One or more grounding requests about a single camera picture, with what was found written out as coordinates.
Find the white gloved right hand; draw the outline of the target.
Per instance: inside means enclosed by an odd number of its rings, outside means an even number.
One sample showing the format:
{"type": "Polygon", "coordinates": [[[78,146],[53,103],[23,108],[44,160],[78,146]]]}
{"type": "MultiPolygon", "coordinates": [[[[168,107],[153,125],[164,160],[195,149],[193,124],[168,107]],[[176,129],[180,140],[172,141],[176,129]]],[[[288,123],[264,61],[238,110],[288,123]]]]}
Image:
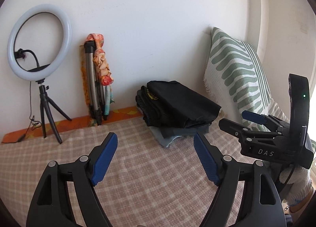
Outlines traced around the white gloved right hand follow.
{"type": "Polygon", "coordinates": [[[281,201],[285,200],[289,205],[296,205],[307,197],[312,189],[310,170],[296,166],[290,179],[285,184],[293,166],[284,168],[280,164],[267,162],[272,179],[276,182],[281,201]]]}

